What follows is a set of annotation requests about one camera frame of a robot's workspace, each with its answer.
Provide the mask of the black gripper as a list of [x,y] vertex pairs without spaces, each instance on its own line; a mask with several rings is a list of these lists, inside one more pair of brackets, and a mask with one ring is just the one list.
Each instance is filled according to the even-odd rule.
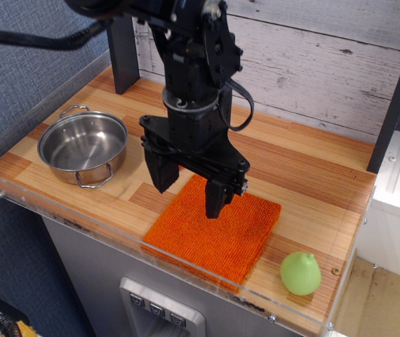
[[208,179],[206,217],[218,218],[234,194],[243,195],[248,189],[245,174],[250,163],[231,144],[228,131],[240,131],[249,120],[232,127],[232,106],[228,103],[199,110],[167,110],[167,117],[144,115],[139,120],[152,182],[164,193],[179,178],[179,166],[203,176]]

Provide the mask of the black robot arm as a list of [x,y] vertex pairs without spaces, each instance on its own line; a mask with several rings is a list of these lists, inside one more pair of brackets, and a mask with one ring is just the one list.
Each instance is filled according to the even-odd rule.
[[206,216],[217,218],[243,194],[249,162],[229,141],[232,95],[248,91],[233,80],[242,50],[227,24],[225,1],[69,1],[98,20],[129,14],[149,25],[164,64],[165,117],[140,118],[152,182],[166,191],[186,168],[206,179]]

